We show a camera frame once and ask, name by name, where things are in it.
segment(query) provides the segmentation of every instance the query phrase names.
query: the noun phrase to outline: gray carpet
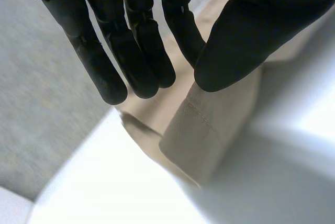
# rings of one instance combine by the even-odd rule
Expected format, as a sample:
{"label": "gray carpet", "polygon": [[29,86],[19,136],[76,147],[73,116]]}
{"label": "gray carpet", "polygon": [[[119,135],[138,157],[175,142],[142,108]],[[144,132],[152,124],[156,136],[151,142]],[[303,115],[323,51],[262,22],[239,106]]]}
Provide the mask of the gray carpet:
{"label": "gray carpet", "polygon": [[[41,1],[0,7],[0,186],[34,200],[109,106]],[[167,36],[160,0],[154,14]]]}

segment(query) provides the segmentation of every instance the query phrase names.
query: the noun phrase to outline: black finger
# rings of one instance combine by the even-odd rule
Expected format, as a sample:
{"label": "black finger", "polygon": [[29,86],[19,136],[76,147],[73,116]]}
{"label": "black finger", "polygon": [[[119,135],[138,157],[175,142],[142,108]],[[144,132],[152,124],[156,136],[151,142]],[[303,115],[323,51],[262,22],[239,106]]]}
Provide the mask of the black finger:
{"label": "black finger", "polygon": [[95,34],[85,0],[43,0],[64,29],[105,102],[115,105],[127,97],[127,88]]}
{"label": "black finger", "polygon": [[158,82],[148,67],[125,20],[123,0],[88,0],[120,68],[141,98],[154,96]]}
{"label": "black finger", "polygon": [[188,9],[191,0],[162,0],[165,20],[187,61],[194,67],[205,45],[195,24],[194,15]]}
{"label": "black finger", "polygon": [[125,0],[130,28],[161,88],[170,87],[176,78],[165,51],[158,24],[153,19],[153,0]]}
{"label": "black finger", "polygon": [[271,0],[229,0],[196,63],[195,81],[215,92],[241,80],[334,1],[284,7]]}

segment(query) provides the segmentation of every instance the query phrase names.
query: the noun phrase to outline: stitching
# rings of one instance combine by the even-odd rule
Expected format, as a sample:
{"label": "stitching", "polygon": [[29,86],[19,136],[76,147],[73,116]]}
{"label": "stitching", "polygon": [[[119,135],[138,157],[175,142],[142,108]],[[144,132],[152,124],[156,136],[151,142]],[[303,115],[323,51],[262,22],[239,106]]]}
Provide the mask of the stitching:
{"label": "stitching", "polygon": [[213,131],[213,129],[211,128],[211,125],[210,125],[210,123],[207,121],[207,119],[201,114],[201,112],[199,112],[198,110],[197,110],[197,108],[195,108],[192,104],[191,104],[191,101],[189,101],[188,100],[188,98],[186,98],[186,101],[187,101],[187,103],[203,118],[203,120],[206,122],[206,124],[208,124],[208,126],[209,126],[209,128],[210,128],[210,130],[212,131],[212,132],[214,132]]}

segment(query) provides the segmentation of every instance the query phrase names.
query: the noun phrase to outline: fingertip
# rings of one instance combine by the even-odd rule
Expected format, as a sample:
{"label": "fingertip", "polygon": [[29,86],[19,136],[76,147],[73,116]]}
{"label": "fingertip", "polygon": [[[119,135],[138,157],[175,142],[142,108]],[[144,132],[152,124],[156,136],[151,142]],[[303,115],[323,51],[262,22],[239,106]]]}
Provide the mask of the fingertip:
{"label": "fingertip", "polygon": [[194,68],[197,85],[206,92],[217,92],[240,81],[262,61],[245,56],[210,52],[202,55]]}
{"label": "fingertip", "polygon": [[156,59],[161,59],[161,62],[152,63],[153,72],[158,80],[159,88],[169,88],[176,80],[176,73],[166,51],[163,49]]}
{"label": "fingertip", "polygon": [[118,105],[124,102],[128,96],[128,91],[124,83],[119,84],[119,87],[115,89],[113,85],[102,80],[100,94],[102,99],[110,105]]}
{"label": "fingertip", "polygon": [[157,94],[159,89],[158,83],[156,80],[152,80],[150,84],[141,83],[141,87],[133,87],[134,93],[143,99],[148,99]]}

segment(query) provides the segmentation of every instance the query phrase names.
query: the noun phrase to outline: beige cloth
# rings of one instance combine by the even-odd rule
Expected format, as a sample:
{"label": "beige cloth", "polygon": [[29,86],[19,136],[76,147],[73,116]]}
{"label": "beige cloth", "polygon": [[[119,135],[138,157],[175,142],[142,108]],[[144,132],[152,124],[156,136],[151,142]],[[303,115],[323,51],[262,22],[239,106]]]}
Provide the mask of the beige cloth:
{"label": "beige cloth", "polygon": [[[205,40],[227,1],[210,0],[196,18]],[[320,23],[299,33],[268,62],[294,57]],[[117,109],[128,133],[150,158],[177,177],[201,186],[211,178],[227,146],[251,114],[262,67],[227,89],[207,93],[194,83],[193,69],[172,35],[164,45],[176,70],[175,84],[160,89],[151,99],[131,93]]]}

